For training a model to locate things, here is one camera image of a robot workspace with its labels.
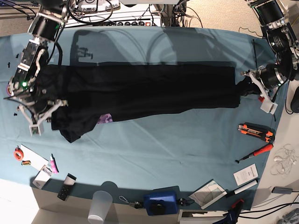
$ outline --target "marker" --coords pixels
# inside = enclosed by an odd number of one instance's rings
[[[257,185],[257,179],[255,179],[254,181],[252,181],[248,184],[245,184],[244,186],[242,186],[242,187],[240,187],[236,190],[233,190],[233,191],[229,192],[225,197],[231,197],[233,195],[237,195],[237,194],[241,193],[242,191],[245,191],[248,188],[253,187],[254,185]]]

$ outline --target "small bottle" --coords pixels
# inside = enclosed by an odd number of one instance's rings
[[[54,158],[53,154],[51,154],[51,156],[50,156],[50,164],[51,164],[51,168],[52,168],[52,173],[58,174],[59,171],[57,169],[55,158]]]

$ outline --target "white paper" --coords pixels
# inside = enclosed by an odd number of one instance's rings
[[[24,153],[23,161],[30,161],[31,166],[33,166],[35,169],[40,171],[44,165],[48,165],[48,161],[41,157],[40,155],[36,154],[32,150],[28,149],[27,147],[21,145],[20,149]]]
[[[52,174],[53,173],[47,168],[47,166],[44,166],[32,183],[39,189],[42,189],[46,182],[51,178]]]
[[[238,186],[253,179],[256,179],[258,177],[256,165],[252,164],[251,166],[234,173],[234,177]]]
[[[202,209],[205,209],[226,194],[226,191],[219,184],[215,181],[211,181],[191,194],[189,198],[199,204]]]

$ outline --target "pink object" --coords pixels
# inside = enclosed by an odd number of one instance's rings
[[[58,174],[58,170],[57,170],[55,161],[52,156],[50,156],[50,164],[51,164],[51,168],[52,168],[52,173]]]

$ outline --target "white bracket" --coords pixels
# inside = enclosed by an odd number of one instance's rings
[[[264,97],[261,109],[263,111],[265,111],[266,113],[274,114],[278,104],[275,102],[272,102],[272,99],[268,96],[268,93],[264,89],[263,85],[261,84],[260,81],[258,81],[256,79],[256,77],[252,74],[252,72],[249,72],[247,75],[251,78],[252,82],[258,86],[258,88],[260,89],[260,91]]]
[[[47,118],[50,118],[52,113],[54,111],[56,111],[62,105],[63,105],[62,100],[60,100],[60,99],[56,100],[55,104],[46,113],[44,113],[40,118],[38,118],[37,124],[33,124],[32,119],[26,114],[26,112],[24,110],[25,107],[23,105],[19,105],[20,111],[25,116],[26,120],[29,122],[29,130],[30,130],[31,136],[33,134],[42,135],[42,133],[44,132],[43,121],[45,121]]]

